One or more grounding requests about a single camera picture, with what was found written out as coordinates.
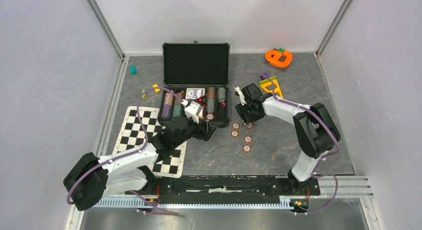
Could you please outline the grey green chip roll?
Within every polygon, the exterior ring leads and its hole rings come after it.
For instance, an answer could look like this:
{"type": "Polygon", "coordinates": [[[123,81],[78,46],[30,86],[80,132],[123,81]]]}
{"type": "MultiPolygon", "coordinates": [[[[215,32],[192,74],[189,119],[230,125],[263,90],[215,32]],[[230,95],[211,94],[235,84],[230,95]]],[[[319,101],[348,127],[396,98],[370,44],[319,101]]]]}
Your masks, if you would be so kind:
{"type": "Polygon", "coordinates": [[[217,90],[217,100],[219,103],[224,103],[226,100],[226,89],[224,87],[218,88],[217,90]]]}

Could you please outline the black poker carrying case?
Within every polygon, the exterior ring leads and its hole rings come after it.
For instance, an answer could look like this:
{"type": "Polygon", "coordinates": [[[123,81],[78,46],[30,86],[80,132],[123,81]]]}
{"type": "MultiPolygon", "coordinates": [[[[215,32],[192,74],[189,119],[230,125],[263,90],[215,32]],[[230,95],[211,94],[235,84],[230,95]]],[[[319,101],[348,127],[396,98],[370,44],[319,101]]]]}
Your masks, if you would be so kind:
{"type": "MultiPolygon", "coordinates": [[[[227,127],[230,119],[229,89],[229,54],[228,43],[164,43],[163,82],[166,90],[175,94],[185,93],[187,88],[215,88],[214,120],[209,120],[215,127],[227,127]],[[226,107],[222,108],[217,100],[218,88],[226,89],[226,107]]],[[[202,119],[206,119],[207,107],[204,107],[202,119]]]]}

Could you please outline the pink brown chip roll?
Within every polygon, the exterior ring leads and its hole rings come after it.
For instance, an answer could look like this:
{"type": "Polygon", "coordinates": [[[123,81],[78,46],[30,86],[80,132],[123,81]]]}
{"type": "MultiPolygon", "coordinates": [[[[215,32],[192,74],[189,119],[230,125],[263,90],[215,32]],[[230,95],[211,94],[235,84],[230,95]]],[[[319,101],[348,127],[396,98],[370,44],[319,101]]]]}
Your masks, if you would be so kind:
{"type": "Polygon", "coordinates": [[[165,106],[172,106],[173,104],[174,95],[172,92],[167,92],[164,98],[164,105],[165,106]]]}

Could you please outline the brown 100 chip roll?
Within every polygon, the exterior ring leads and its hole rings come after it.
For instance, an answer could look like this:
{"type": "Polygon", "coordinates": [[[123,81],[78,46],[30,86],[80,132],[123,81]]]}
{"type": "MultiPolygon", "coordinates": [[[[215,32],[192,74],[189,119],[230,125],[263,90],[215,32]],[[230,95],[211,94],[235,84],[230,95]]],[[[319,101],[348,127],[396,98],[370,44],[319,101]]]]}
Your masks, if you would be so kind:
{"type": "Polygon", "coordinates": [[[178,92],[176,93],[177,97],[175,98],[175,104],[176,105],[181,105],[182,101],[183,101],[183,93],[182,92],[178,92]]]}

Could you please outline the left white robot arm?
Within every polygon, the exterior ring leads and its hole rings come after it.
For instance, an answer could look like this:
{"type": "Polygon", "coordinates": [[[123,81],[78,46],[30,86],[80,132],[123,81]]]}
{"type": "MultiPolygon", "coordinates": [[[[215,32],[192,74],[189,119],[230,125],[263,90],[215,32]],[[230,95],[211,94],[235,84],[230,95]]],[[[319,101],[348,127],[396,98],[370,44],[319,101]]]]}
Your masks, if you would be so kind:
{"type": "Polygon", "coordinates": [[[173,118],[141,145],[100,157],[92,152],[84,154],[63,180],[67,204],[84,211],[113,194],[138,190],[152,193],[156,180],[149,165],[167,159],[190,138],[208,141],[216,130],[199,118],[202,106],[198,102],[184,100],[182,104],[186,115],[173,118]]]}

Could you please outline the green blue chip roll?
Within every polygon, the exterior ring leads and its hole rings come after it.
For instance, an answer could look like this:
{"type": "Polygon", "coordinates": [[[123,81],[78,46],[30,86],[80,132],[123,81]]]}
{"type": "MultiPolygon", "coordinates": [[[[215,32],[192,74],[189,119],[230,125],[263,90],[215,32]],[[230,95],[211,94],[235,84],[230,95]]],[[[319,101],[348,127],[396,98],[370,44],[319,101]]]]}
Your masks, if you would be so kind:
{"type": "Polygon", "coordinates": [[[215,112],[215,100],[214,99],[208,99],[207,102],[207,113],[213,114],[215,112]]]}

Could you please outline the purple poker chip roll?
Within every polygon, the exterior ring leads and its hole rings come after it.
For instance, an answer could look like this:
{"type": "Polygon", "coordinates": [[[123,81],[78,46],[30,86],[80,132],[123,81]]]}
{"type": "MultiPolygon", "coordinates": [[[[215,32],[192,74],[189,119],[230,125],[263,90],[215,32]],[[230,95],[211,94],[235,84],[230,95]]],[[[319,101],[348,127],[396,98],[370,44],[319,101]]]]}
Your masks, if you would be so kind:
{"type": "Polygon", "coordinates": [[[164,104],[162,108],[162,118],[170,118],[172,114],[172,105],[164,104]]]}

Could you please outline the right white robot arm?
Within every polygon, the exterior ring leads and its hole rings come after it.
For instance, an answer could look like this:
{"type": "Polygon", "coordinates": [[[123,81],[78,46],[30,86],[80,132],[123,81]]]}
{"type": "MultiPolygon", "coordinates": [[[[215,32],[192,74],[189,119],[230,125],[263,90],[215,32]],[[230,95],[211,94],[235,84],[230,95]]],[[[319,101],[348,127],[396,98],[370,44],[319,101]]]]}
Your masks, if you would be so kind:
{"type": "Polygon", "coordinates": [[[319,161],[333,147],[339,148],[341,136],[325,105],[303,105],[273,93],[264,94],[256,84],[235,87],[235,94],[240,99],[235,109],[245,125],[273,116],[294,126],[302,151],[288,173],[287,186],[293,194],[302,193],[319,161]]]}

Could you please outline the brown poker chip roll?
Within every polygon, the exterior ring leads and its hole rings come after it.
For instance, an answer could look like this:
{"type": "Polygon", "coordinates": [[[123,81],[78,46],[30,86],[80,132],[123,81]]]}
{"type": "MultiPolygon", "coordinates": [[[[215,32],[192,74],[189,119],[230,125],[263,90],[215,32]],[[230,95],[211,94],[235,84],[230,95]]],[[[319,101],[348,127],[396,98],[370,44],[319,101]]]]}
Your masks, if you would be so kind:
{"type": "Polygon", "coordinates": [[[209,101],[215,100],[215,88],[209,87],[207,89],[207,97],[209,101]]]}

